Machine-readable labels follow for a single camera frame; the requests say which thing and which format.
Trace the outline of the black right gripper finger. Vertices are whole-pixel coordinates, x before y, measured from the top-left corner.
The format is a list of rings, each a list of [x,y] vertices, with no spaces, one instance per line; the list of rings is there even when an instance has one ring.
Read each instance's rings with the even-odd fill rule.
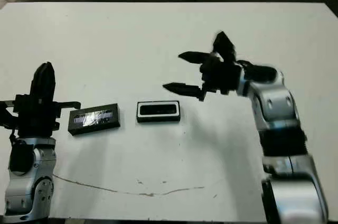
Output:
[[[205,52],[186,51],[179,54],[178,57],[189,63],[205,63],[212,55]]]
[[[195,97],[201,99],[201,89],[198,86],[187,85],[185,83],[171,82],[163,84],[163,88],[181,96]]]

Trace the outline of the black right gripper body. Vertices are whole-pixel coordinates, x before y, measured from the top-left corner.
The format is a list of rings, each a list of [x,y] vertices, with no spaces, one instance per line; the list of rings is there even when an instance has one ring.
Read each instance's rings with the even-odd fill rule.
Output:
[[[228,95],[230,91],[237,90],[241,66],[233,61],[221,61],[214,53],[206,54],[200,66],[202,73],[202,87],[198,96],[199,101],[205,99],[207,92]]]

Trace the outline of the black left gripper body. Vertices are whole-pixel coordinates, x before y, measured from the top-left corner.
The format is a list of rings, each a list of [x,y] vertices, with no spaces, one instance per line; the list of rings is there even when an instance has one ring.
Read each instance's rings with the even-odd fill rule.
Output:
[[[61,110],[80,107],[78,101],[38,102],[31,95],[16,95],[14,100],[1,101],[1,126],[17,130],[19,137],[50,137],[59,129],[56,119]]]

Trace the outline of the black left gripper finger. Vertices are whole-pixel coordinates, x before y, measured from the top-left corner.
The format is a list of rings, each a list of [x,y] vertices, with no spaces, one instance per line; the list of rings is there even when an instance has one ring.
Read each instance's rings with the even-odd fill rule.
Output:
[[[38,102],[46,102],[47,100],[47,90],[45,89],[46,84],[46,70],[47,63],[41,64],[35,71],[30,88],[30,95],[36,99]]]
[[[52,102],[53,97],[54,97],[54,92],[55,92],[55,72],[54,72],[54,68],[51,62],[47,62],[46,77],[47,77],[46,96],[47,96],[48,101]]]

